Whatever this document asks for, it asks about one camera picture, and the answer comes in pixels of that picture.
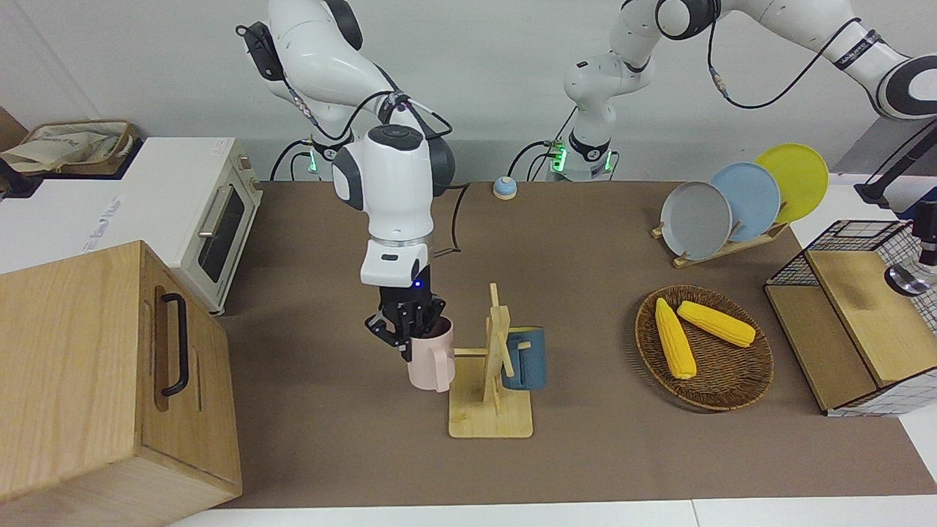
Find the plate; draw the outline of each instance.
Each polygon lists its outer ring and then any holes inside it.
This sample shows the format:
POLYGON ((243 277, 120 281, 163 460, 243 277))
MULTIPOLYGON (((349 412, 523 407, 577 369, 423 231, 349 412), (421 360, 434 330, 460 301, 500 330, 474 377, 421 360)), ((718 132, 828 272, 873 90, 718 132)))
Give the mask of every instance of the plate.
POLYGON ((767 392, 774 379, 774 359, 765 332, 745 309, 724 294, 702 287, 672 285, 648 295, 638 309, 634 336, 651 375, 667 391, 699 408, 725 412, 749 406, 767 392), (680 302, 690 300, 732 315, 755 328, 755 340, 748 348, 739 348, 679 319, 696 360, 696 376, 675 379, 667 368, 654 322, 658 297, 663 297, 674 310, 680 302))
POLYGON ((781 191, 771 173, 754 163, 735 163, 709 180, 732 209, 732 219, 741 221, 729 239, 744 242, 757 238, 771 227, 781 207, 781 191))
POLYGON ((805 144, 779 144, 768 148, 755 162, 778 182, 784 203, 776 219, 778 223, 807 216, 826 196, 829 187, 826 161, 805 144))
POLYGON ((732 209, 709 183, 691 181, 663 202, 663 241, 677 256, 705 260, 719 252, 732 231, 732 209))

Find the round woven tray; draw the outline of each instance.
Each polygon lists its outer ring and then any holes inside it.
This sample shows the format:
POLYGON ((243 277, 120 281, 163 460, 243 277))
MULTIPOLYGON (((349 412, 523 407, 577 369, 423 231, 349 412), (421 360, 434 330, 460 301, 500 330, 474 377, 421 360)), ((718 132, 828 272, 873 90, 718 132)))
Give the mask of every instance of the round woven tray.
POLYGON ((771 386, 774 361, 765 333, 738 304, 714 291, 692 285, 672 285, 655 291, 641 303, 634 335, 641 358, 654 378, 667 391, 693 406, 735 410, 754 403, 771 386), (683 381, 675 379, 667 368, 654 320, 654 304, 661 296, 674 311, 680 302, 690 300, 745 321, 755 328, 755 341, 748 348, 739 348, 680 319, 696 359, 696 376, 683 381))

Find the brown tabletop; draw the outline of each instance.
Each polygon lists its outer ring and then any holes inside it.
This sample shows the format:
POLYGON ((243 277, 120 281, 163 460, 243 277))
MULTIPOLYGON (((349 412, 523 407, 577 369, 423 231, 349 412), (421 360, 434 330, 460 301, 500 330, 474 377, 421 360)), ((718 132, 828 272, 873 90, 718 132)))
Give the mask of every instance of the brown tabletop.
MULTIPOLYGON (((364 329, 367 217, 331 184, 268 185, 220 320, 229 333, 244 469, 225 506, 503 504, 934 493, 897 419, 827 418, 762 284, 799 246, 777 241, 675 270, 655 226, 669 183, 490 183, 462 203, 464 252, 433 262, 455 344, 483 345, 488 282, 514 325, 546 329, 549 384, 526 440, 456 440, 445 394, 409 385, 364 329), (722 292, 764 329, 774 383, 751 407, 698 414, 649 379, 641 300, 674 283, 722 292)), ((449 246, 456 192, 434 204, 449 246)))

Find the pink mug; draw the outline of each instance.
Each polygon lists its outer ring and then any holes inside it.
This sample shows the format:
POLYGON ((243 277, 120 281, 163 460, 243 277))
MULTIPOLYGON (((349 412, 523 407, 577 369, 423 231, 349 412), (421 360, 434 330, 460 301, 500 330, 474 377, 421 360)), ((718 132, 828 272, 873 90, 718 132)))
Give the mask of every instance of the pink mug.
POLYGON ((407 363, 410 383, 421 390, 449 390, 455 378, 453 322, 439 317, 433 330, 423 339, 411 339, 412 360, 407 363))

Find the yellow corn cob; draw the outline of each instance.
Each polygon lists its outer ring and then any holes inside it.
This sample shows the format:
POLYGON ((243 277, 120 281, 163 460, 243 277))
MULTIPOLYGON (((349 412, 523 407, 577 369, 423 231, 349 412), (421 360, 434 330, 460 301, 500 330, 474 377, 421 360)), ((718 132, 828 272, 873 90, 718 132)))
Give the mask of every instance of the yellow corn cob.
POLYGON ((748 348, 755 340, 755 328, 713 308, 684 300, 677 308, 680 318, 736 346, 748 348))
POLYGON ((670 374, 677 379, 696 376, 696 361, 693 360, 687 334, 683 332, 674 310, 663 298, 657 299, 654 321, 657 323, 657 334, 661 338, 663 356, 667 359, 670 374))

